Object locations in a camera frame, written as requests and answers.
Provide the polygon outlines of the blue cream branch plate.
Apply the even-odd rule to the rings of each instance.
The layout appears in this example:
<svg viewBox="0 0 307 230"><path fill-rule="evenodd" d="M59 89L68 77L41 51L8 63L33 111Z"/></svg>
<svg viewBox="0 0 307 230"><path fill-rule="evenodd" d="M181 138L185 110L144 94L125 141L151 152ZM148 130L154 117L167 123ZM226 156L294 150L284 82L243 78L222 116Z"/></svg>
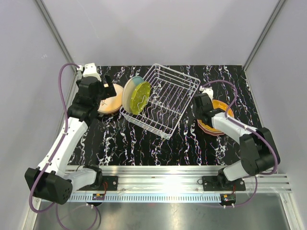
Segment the blue cream branch plate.
<svg viewBox="0 0 307 230"><path fill-rule="evenodd" d="M144 79L140 76L132 77L130 80L127 81L122 93L122 106L124 110L128 113L131 113L130 109L130 100L132 97L132 93L134 92L135 88L144 82Z"/></svg>

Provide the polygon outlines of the green polka dot plate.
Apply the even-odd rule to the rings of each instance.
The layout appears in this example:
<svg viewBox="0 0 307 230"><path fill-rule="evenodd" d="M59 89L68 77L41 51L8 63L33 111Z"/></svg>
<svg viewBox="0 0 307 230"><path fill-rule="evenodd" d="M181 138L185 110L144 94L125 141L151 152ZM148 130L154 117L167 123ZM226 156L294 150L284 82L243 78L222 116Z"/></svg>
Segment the green polka dot plate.
<svg viewBox="0 0 307 230"><path fill-rule="evenodd" d="M150 93L151 93L151 86L149 82L144 81L139 85L137 85L137 87L132 93L130 100L130 109L134 115L138 115L143 111L143 109L148 103Z"/></svg>

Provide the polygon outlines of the white wire dish rack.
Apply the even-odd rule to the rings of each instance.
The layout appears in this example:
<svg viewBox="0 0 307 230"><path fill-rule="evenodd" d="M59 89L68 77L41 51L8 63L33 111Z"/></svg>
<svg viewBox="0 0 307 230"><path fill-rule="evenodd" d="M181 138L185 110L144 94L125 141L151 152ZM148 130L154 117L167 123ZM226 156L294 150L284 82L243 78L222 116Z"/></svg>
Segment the white wire dish rack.
<svg viewBox="0 0 307 230"><path fill-rule="evenodd" d="M123 107L120 113L127 121L170 139L201 81L160 64L153 64L143 79L151 86L147 105L139 115Z"/></svg>

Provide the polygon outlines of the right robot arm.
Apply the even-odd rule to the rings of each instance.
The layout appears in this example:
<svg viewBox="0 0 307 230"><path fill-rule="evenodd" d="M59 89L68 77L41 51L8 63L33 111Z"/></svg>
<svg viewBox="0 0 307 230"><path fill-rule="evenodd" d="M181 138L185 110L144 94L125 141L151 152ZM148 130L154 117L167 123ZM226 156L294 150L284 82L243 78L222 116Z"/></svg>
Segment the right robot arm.
<svg viewBox="0 0 307 230"><path fill-rule="evenodd" d="M248 126L230 117L225 110L214 109L206 93L195 95L192 102L198 120L222 131L240 147L240 160L220 169L213 177L214 186L229 190L244 177L265 174L270 168L270 174L277 171L281 159L269 129Z"/></svg>

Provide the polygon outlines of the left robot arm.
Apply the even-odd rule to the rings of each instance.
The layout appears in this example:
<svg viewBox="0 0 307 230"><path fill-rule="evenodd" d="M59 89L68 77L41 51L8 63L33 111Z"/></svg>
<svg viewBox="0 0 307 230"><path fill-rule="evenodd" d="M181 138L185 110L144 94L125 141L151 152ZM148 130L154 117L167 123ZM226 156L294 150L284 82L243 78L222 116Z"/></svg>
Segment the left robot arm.
<svg viewBox="0 0 307 230"><path fill-rule="evenodd" d="M25 172L30 197L63 205L76 190L86 186L99 190L103 186L98 166L86 165L70 174L65 171L79 140L97 119L101 101L117 95L111 77L105 75L105 79L107 86L94 76L77 80L78 91L67 110L62 133L40 164Z"/></svg>

